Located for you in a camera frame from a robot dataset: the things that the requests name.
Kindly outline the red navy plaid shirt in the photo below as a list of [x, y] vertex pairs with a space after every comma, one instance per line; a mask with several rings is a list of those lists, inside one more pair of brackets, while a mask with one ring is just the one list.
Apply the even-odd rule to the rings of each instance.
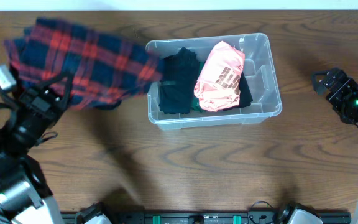
[[61, 19], [39, 17], [4, 46], [23, 88], [72, 74], [69, 105], [80, 110], [112, 110], [163, 76], [163, 60], [142, 45]]

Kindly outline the black garment with tape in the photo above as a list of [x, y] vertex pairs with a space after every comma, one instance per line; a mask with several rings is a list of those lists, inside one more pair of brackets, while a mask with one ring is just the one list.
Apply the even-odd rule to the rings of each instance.
[[239, 104], [237, 106], [223, 109], [223, 111], [228, 111], [235, 108], [245, 108], [251, 105], [251, 103], [253, 102], [253, 98], [247, 80], [243, 73], [241, 74], [241, 78], [239, 81], [239, 90], [240, 90]]

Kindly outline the pink printed shirt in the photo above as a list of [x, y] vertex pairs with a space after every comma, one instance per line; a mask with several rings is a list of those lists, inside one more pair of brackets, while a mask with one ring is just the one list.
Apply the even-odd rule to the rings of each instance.
[[194, 87], [202, 109], [217, 112], [239, 105], [244, 62], [245, 54], [224, 41], [213, 47]]

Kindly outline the navy garment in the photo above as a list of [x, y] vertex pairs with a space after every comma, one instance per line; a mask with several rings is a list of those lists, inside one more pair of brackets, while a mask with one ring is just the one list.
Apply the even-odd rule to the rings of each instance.
[[159, 89], [160, 110], [165, 114], [188, 114], [199, 75], [197, 55], [182, 47], [177, 54], [165, 57], [164, 62]]

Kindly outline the clear plastic storage bin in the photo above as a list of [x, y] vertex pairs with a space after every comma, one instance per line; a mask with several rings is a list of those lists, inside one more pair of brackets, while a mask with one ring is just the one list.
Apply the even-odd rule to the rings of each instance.
[[251, 105], [228, 111], [199, 112], [191, 110], [188, 114], [165, 114], [159, 107], [160, 84], [155, 82], [147, 94], [148, 117], [151, 123], [162, 130], [228, 124], [256, 124], [281, 113], [283, 106], [270, 42], [263, 33], [151, 40], [145, 49], [165, 58], [175, 55], [185, 47], [195, 52], [200, 62], [205, 62], [212, 48], [220, 41], [235, 47], [246, 56], [243, 74], [252, 95]]

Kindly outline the dark green garment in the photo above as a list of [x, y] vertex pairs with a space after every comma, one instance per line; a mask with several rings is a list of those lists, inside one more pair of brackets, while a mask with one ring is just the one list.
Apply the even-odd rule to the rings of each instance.
[[[204, 62], [200, 62], [198, 73], [197, 73], [197, 76], [196, 76], [196, 80], [200, 76], [200, 73], [201, 73], [203, 67], [204, 67]], [[198, 111], [200, 113], [206, 112], [206, 110], [201, 108], [201, 106], [199, 104], [199, 99], [196, 96], [194, 96], [193, 99], [192, 99], [191, 109], [194, 110], [194, 111]]]

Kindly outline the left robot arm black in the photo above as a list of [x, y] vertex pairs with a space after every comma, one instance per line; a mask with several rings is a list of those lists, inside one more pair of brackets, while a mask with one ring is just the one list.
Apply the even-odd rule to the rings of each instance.
[[0, 110], [8, 109], [10, 117], [0, 128], [0, 223], [27, 223], [32, 218], [63, 223], [40, 165], [28, 152], [57, 136], [46, 130], [67, 110], [74, 76], [61, 73], [24, 90], [18, 99], [8, 96], [16, 79], [10, 72], [1, 76], [8, 84], [4, 90], [0, 83]]

